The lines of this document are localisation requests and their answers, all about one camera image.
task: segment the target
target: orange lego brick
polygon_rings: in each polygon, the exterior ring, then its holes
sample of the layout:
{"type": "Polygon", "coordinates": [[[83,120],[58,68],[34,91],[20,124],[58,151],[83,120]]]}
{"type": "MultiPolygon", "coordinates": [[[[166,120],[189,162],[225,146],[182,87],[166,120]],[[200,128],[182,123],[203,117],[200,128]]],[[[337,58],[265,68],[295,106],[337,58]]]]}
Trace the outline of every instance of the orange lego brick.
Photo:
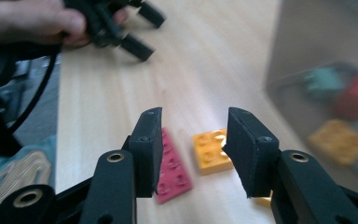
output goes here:
{"type": "Polygon", "coordinates": [[[358,159],[358,132],[343,120],[328,120],[309,141],[338,164],[352,165],[358,159]]]}
{"type": "Polygon", "coordinates": [[[231,159],[222,150],[226,138],[226,129],[193,136],[194,151],[202,175],[211,175],[234,167],[231,159]]]}

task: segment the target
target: wooden table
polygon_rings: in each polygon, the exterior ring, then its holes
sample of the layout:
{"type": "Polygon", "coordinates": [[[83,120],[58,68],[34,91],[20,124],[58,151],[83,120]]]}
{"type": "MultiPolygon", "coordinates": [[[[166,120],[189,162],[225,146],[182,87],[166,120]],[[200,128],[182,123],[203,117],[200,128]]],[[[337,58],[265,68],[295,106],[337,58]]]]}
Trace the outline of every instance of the wooden table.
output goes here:
{"type": "Polygon", "coordinates": [[[264,91],[280,2],[151,3],[168,18],[160,29],[134,11],[125,23],[156,49],[147,62],[93,46],[62,54],[57,191],[91,177],[98,158],[121,148],[141,113],[162,106],[162,125],[195,188],[163,205],[138,200],[139,223],[273,223],[270,209],[246,199],[235,170],[199,175],[191,136],[226,128],[228,108],[236,106],[261,119],[281,148],[303,148],[264,91]]]}

